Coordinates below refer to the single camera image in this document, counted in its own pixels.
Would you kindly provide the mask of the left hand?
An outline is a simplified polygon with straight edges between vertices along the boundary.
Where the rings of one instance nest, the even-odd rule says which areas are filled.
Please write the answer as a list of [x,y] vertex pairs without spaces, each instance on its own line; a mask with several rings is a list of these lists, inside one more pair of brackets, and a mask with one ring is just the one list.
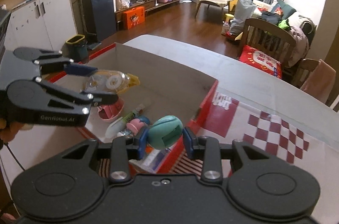
[[12,141],[19,131],[28,131],[33,128],[31,124],[22,124],[19,122],[7,122],[0,118],[0,138],[4,143]]

